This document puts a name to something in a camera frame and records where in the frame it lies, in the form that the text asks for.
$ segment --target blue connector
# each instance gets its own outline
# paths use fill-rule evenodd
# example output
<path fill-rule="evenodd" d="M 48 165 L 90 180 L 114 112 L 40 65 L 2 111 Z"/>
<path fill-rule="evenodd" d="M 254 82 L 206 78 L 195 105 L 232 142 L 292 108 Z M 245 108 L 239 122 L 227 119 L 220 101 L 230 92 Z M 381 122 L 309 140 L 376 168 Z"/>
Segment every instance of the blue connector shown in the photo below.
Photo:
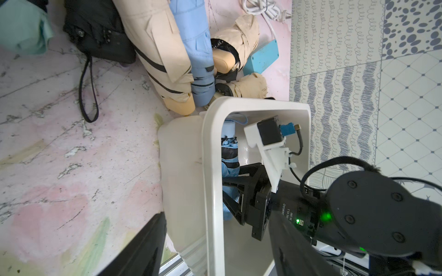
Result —
<path fill-rule="evenodd" d="M 281 129 L 282 136 L 288 136 L 291 134 L 295 134 L 295 125 L 293 123 L 288 123 L 286 125 L 280 125 L 279 128 Z"/>

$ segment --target blue fabric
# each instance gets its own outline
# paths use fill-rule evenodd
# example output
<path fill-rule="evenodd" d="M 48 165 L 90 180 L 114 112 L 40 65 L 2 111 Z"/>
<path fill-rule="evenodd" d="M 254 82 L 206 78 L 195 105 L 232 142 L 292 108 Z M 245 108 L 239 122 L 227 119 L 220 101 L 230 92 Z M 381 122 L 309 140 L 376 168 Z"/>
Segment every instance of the blue fabric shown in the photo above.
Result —
<path fill-rule="evenodd" d="M 205 106 L 215 94 L 215 78 L 204 0 L 171 0 L 169 6 L 192 64 L 195 105 Z"/>
<path fill-rule="evenodd" d="M 221 140 L 221 147 L 231 149 L 232 151 L 236 152 L 236 156 L 234 156 L 231 159 L 225 159 L 221 156 L 221 173 L 222 177 L 237 177 L 240 173 L 240 166 L 238 163 L 238 142 L 236 140 L 236 137 L 234 138 L 228 138 L 228 139 L 222 139 Z M 234 168 L 228 168 L 226 166 L 226 163 L 238 163 L 237 167 Z M 223 186 L 222 190 L 226 192 L 232 199 L 234 199 L 236 202 L 238 202 L 240 193 L 238 192 L 238 189 L 235 187 L 227 187 Z M 231 220 L 233 218 L 232 213 L 227 208 L 227 206 L 223 203 L 222 205 L 222 211 L 223 211 L 223 218 L 224 220 Z"/>
<path fill-rule="evenodd" d="M 44 10 L 26 0 L 0 6 L 0 45 L 20 54 L 43 54 L 53 31 Z"/>

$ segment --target pink marble floor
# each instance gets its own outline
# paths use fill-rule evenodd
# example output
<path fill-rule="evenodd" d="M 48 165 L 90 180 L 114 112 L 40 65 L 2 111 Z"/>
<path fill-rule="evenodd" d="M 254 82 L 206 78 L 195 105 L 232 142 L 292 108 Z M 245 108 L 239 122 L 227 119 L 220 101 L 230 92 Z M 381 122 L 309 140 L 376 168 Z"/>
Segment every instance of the pink marble floor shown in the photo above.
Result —
<path fill-rule="evenodd" d="M 291 2 L 281 5 L 291 11 Z M 243 13 L 237 0 L 206 2 L 211 32 Z M 158 127 L 173 118 L 137 61 L 128 71 L 95 60 L 100 117 L 85 123 L 77 86 L 84 57 L 49 15 L 42 56 L 0 49 L 0 275 L 94 275 L 157 212 Z M 259 18 L 260 43 L 271 40 Z M 273 22 L 280 58 L 265 72 L 269 96 L 289 99 L 290 20 Z"/>

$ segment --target white cord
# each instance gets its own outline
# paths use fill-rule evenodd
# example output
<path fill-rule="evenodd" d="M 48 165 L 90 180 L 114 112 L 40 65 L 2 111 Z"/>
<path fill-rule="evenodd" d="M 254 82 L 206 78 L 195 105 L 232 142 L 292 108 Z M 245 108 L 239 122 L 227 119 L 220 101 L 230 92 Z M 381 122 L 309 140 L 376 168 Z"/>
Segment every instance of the white cord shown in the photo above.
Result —
<path fill-rule="evenodd" d="M 275 0 L 243 0 L 243 9 L 249 15 L 263 15 L 273 38 L 276 39 L 275 30 L 269 22 L 269 19 L 278 20 L 281 18 L 281 10 L 276 6 Z"/>

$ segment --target patterned floor tile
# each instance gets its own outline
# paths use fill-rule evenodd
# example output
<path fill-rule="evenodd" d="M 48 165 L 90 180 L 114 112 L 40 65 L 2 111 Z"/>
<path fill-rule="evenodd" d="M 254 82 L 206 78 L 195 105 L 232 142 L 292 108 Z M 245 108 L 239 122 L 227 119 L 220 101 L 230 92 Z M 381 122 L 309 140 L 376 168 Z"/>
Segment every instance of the patterned floor tile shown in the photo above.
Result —
<path fill-rule="evenodd" d="M 384 0 L 295 0 L 291 76 L 381 59 Z"/>
<path fill-rule="evenodd" d="M 399 57 L 381 65 L 376 165 L 388 176 L 398 173 L 442 183 L 442 50 Z"/>
<path fill-rule="evenodd" d="M 311 165 L 342 155 L 374 163 L 379 75 L 373 62 L 295 78 L 292 100 L 312 112 Z"/>
<path fill-rule="evenodd" d="M 442 49 L 441 0 L 386 0 L 383 58 Z"/>

